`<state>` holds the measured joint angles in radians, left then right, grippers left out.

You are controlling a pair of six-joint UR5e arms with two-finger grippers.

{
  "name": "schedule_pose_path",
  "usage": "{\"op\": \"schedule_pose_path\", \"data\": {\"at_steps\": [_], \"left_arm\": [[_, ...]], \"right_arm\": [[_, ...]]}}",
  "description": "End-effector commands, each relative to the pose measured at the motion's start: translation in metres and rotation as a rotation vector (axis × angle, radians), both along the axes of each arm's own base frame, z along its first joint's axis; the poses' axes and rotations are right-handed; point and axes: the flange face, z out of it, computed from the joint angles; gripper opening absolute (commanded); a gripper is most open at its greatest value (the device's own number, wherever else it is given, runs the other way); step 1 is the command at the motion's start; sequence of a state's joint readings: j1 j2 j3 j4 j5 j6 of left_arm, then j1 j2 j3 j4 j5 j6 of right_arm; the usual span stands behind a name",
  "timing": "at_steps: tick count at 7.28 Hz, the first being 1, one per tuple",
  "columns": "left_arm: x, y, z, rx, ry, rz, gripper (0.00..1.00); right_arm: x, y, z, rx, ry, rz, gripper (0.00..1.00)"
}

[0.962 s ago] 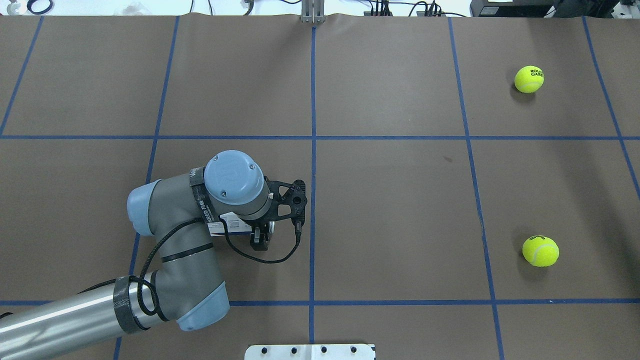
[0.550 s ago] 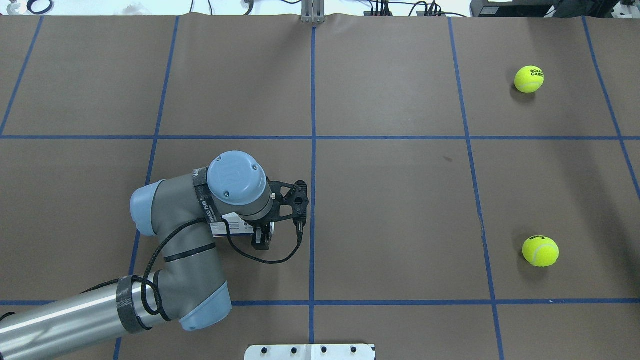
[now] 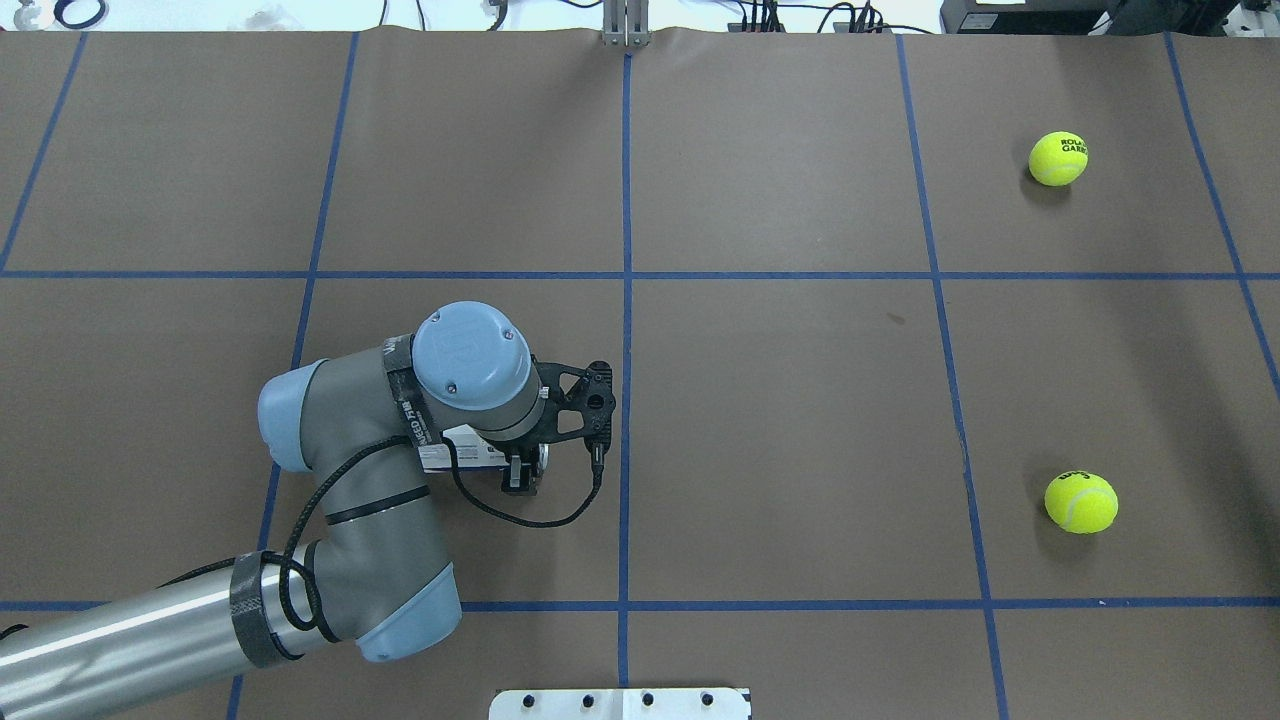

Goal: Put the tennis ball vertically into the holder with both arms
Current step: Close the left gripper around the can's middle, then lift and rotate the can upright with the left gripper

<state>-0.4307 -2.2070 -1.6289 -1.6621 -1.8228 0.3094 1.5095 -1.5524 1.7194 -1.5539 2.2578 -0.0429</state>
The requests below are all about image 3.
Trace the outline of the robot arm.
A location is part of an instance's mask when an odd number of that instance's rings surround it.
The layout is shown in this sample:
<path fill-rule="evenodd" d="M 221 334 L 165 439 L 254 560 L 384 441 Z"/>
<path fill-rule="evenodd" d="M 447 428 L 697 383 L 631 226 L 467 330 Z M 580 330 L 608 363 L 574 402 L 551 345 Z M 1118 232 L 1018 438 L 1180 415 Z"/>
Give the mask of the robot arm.
<path fill-rule="evenodd" d="M 420 450 L 445 429 L 512 439 L 541 410 L 530 347 L 490 305 L 269 380 L 274 459 L 311 471 L 326 534 L 3 639 L 5 719 L 93 719 L 346 641 L 370 662 L 444 641 L 463 616 Z"/>

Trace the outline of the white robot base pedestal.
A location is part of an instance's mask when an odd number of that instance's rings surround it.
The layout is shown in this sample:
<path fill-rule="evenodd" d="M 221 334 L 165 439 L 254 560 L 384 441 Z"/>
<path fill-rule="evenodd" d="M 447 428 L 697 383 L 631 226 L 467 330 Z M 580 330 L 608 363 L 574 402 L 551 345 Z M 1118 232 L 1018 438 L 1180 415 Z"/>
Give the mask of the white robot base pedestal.
<path fill-rule="evenodd" d="M 753 719 L 749 689 L 731 687 L 502 691 L 489 719 Z"/>

